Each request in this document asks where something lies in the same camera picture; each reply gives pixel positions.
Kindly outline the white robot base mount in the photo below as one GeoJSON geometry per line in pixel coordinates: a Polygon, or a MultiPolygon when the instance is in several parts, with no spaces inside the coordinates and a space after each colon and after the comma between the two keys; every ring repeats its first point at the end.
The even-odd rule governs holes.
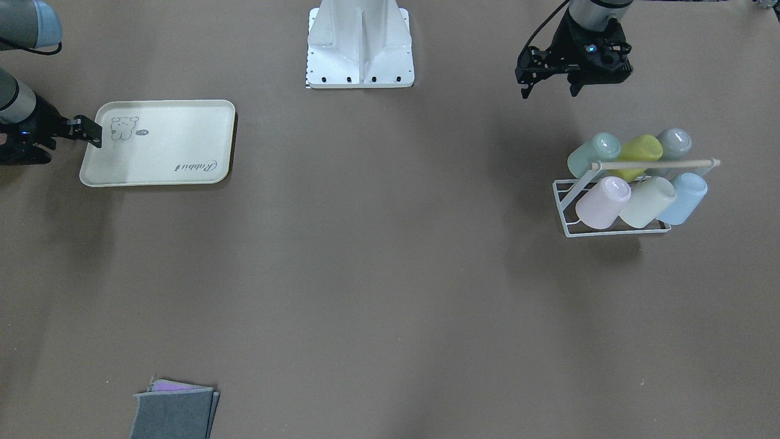
{"type": "Polygon", "coordinates": [[[322,1],[307,19],[310,89],[412,87],[409,12],[396,1],[322,1]]]}

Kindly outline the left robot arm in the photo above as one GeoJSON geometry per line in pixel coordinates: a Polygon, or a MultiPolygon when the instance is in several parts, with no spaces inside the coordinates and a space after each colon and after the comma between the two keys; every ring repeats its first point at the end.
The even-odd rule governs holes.
{"type": "Polygon", "coordinates": [[[532,33],[519,53],[515,77],[521,97],[528,98],[534,86],[555,75],[565,75],[573,97],[583,87],[621,84],[633,73],[621,20],[631,1],[564,1],[532,33]],[[535,36],[558,14],[562,19],[549,47],[531,45],[535,36]]]}

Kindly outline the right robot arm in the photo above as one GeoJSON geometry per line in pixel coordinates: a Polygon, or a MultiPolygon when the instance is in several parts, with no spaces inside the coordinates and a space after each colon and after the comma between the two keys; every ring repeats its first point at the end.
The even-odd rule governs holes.
{"type": "MultiPolygon", "coordinates": [[[[2,57],[19,61],[53,57],[64,42],[62,22],[49,1],[2,1],[2,57]]],[[[1,69],[2,166],[36,166],[51,162],[59,139],[103,147],[103,128],[88,116],[66,117],[19,76],[1,69]]]]}

